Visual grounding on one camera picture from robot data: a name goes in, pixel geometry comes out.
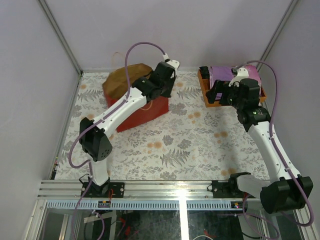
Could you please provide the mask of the wooden tray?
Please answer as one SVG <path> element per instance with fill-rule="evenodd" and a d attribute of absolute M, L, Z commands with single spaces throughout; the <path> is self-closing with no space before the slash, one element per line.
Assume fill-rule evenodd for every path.
<path fill-rule="evenodd" d="M 227 75 L 214 79 L 213 68 L 202 66 L 198 70 L 198 79 L 207 108 L 222 106 L 253 106 L 265 102 L 267 95 L 261 83 L 251 78 L 246 68 L 240 68 L 234 75 L 234 69 L 226 67 Z"/>

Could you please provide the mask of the red paper bag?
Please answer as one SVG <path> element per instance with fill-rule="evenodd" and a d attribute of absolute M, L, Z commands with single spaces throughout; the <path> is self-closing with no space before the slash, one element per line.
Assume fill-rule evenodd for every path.
<path fill-rule="evenodd" d="M 125 65 L 111 72 L 102 84 L 108 110 L 102 114 L 102 124 L 107 132 L 118 132 L 154 120 L 169 111 L 169 99 L 159 96 L 147 99 L 151 89 L 148 75 L 153 69 L 144 64 Z"/>

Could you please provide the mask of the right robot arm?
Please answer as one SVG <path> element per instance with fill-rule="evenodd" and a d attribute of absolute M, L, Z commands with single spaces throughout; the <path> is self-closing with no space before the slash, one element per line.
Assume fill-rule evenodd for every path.
<path fill-rule="evenodd" d="M 289 160 L 271 123 L 268 110 L 260 105 L 260 86 L 255 79 L 215 81 L 206 93 L 209 100 L 220 94 L 222 106 L 236 109 L 238 121 L 254 140 L 267 167 L 269 182 L 255 178 L 250 173 L 233 175 L 228 192 L 240 197 L 245 192 L 259 199 L 264 210 L 277 213 L 310 206 L 308 200 L 313 182 L 302 176 Z"/>

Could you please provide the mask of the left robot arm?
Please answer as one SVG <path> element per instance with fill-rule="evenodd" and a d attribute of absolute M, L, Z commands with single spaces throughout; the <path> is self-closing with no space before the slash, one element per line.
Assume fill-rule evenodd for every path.
<path fill-rule="evenodd" d="M 84 118 L 80 122 L 79 143 L 82 150 L 91 157 L 91 181 L 88 193 L 105 197 L 111 193 L 110 177 L 107 171 L 108 157 L 113 147 L 109 137 L 139 108 L 160 96 L 169 98 L 180 66 L 177 60 L 166 59 L 158 63 L 149 77 L 142 76 L 134 81 L 127 93 L 103 112 L 96 120 Z"/>

